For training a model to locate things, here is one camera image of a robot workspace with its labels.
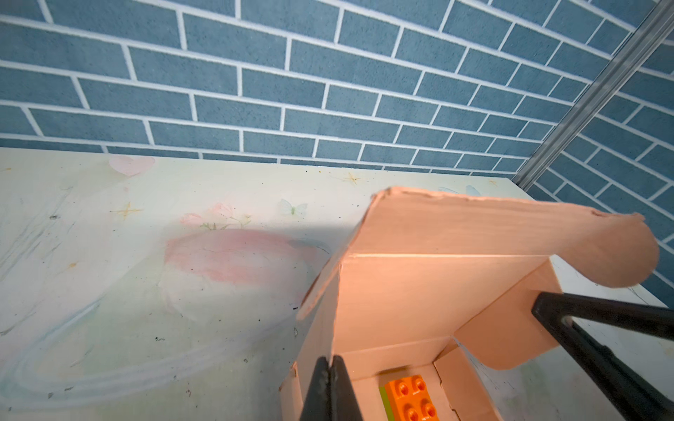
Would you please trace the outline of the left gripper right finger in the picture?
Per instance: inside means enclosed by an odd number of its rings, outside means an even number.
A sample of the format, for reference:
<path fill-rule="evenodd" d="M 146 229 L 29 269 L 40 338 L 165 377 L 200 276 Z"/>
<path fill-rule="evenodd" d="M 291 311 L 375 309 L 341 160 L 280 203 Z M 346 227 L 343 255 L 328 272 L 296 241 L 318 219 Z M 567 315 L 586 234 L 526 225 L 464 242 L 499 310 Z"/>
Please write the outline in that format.
<path fill-rule="evenodd" d="M 339 355 L 333 357 L 330 368 L 330 419 L 363 421 L 346 363 Z"/>

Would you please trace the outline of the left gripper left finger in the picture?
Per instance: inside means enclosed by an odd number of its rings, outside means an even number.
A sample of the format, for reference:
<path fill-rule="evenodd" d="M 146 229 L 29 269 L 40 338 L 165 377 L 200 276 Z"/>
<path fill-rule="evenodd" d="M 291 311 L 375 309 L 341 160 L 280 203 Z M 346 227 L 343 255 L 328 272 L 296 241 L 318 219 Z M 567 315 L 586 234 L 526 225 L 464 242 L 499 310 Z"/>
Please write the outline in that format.
<path fill-rule="evenodd" d="M 331 420 L 331 373 L 326 357 L 319 357 L 316 361 L 299 420 Z"/>

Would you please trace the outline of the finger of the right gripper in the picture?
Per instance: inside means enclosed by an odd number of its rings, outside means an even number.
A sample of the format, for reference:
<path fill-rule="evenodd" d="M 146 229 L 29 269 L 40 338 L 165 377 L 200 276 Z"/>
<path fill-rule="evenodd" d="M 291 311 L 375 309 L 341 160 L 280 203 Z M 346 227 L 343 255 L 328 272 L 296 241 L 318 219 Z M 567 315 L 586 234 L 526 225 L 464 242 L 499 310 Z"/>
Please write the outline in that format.
<path fill-rule="evenodd" d="M 589 375 L 624 419 L 673 419 L 672 400 L 572 320 L 577 317 L 672 341 L 672 309 L 542 292 L 534 302 L 532 314 Z"/>

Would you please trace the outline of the small orange tag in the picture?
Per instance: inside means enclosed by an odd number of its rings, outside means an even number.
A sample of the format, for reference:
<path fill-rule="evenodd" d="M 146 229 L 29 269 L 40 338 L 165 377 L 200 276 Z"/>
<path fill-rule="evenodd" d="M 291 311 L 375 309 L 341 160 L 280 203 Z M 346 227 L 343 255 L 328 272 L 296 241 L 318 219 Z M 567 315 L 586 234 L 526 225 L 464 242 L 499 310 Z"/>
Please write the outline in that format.
<path fill-rule="evenodd" d="M 379 388 L 389 421 L 438 420 L 439 412 L 421 375 L 387 382 Z"/>

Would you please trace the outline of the pink cardboard paper box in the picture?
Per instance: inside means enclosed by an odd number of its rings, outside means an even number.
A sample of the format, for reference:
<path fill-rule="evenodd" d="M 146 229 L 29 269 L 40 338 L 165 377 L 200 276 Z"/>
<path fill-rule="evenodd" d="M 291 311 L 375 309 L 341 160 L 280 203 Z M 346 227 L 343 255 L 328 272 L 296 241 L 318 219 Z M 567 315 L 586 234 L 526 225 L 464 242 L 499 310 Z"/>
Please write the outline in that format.
<path fill-rule="evenodd" d="M 407 419 L 497 420 L 472 361 L 515 368 L 556 347 L 532 309 L 558 293 L 551 257 L 620 289 L 658 264 L 641 215 L 509 198 L 391 188 L 377 193 L 298 311 L 312 325 L 282 383 L 282 417 L 317 419 L 318 369 L 343 361 L 363 420 L 389 419 L 381 396 L 426 393 Z"/>

